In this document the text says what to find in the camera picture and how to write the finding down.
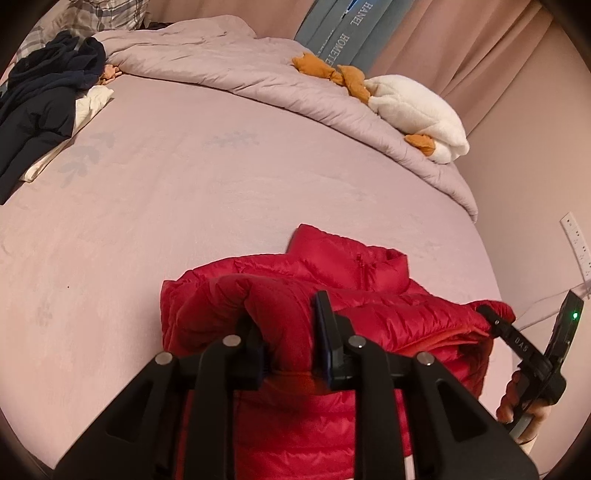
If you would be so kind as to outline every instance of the plaid shirt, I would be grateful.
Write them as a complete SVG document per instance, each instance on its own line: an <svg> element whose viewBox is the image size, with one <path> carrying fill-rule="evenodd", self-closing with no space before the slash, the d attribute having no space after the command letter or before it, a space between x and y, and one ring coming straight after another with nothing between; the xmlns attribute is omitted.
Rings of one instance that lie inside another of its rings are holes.
<svg viewBox="0 0 591 480"><path fill-rule="evenodd" d="M150 0L70 0L66 9L47 27L38 22L22 42L16 61L43 48L62 30L75 37L91 37L103 30L135 30Z"/></svg>

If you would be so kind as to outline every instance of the metal screw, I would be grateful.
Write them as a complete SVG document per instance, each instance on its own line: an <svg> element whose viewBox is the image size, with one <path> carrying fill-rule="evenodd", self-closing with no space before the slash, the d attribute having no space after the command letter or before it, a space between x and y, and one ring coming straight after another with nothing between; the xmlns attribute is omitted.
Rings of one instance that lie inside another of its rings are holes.
<svg viewBox="0 0 591 480"><path fill-rule="evenodd" d="M349 345L353 348L363 348L366 340L361 335L353 335L349 337Z"/></svg>
<svg viewBox="0 0 591 480"><path fill-rule="evenodd" d="M238 335L227 335L222 340L226 346L238 346L242 342L242 339Z"/></svg>
<svg viewBox="0 0 591 480"><path fill-rule="evenodd" d="M435 363L435 357L431 355L429 352L420 352L417 355L417 360L421 362L423 365L432 365Z"/></svg>
<svg viewBox="0 0 591 480"><path fill-rule="evenodd" d="M173 361L173 354L170 352L160 352L158 355L156 355L154 360L156 360L156 363L159 365L168 365Z"/></svg>

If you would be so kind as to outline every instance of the pink curtain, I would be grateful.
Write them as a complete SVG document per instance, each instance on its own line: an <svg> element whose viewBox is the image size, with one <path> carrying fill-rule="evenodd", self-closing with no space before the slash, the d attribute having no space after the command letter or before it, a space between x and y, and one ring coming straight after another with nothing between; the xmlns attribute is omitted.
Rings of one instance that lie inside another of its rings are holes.
<svg viewBox="0 0 591 480"><path fill-rule="evenodd" d="M293 38L313 0L151 0L152 20L231 14ZM445 98L470 132L525 64L552 16L535 0L415 0L368 77L399 73Z"/></svg>
<svg viewBox="0 0 591 480"><path fill-rule="evenodd" d="M531 0L416 0L368 77L398 73L441 95L466 132L485 117L552 15Z"/></svg>

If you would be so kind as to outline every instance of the beige wall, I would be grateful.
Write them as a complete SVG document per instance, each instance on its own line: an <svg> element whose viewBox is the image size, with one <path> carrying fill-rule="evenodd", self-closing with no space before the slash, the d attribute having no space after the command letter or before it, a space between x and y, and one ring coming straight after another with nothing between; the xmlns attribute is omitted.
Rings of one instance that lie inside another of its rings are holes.
<svg viewBox="0 0 591 480"><path fill-rule="evenodd" d="M536 300L582 282L559 220L572 211L591 242L591 73L553 25L527 64L469 137L457 161L480 209L477 224L505 301L523 313ZM560 305L546 300L520 320L529 324ZM563 400L532 456L548 471L591 411L591 301L570 358ZM554 319L527 328L540 345Z"/></svg>

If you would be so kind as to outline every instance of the power strip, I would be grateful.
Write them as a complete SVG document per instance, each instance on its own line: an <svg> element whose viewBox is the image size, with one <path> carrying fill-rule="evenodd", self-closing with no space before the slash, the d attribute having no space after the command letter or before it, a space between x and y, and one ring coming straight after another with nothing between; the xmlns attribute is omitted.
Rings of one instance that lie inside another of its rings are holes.
<svg viewBox="0 0 591 480"><path fill-rule="evenodd" d="M579 224L572 212L567 213L560 220L560 223L569 239L571 247L573 247L574 256L577 257L583 279L589 285L591 283L591 252L589 251L583 232L579 228Z"/></svg>

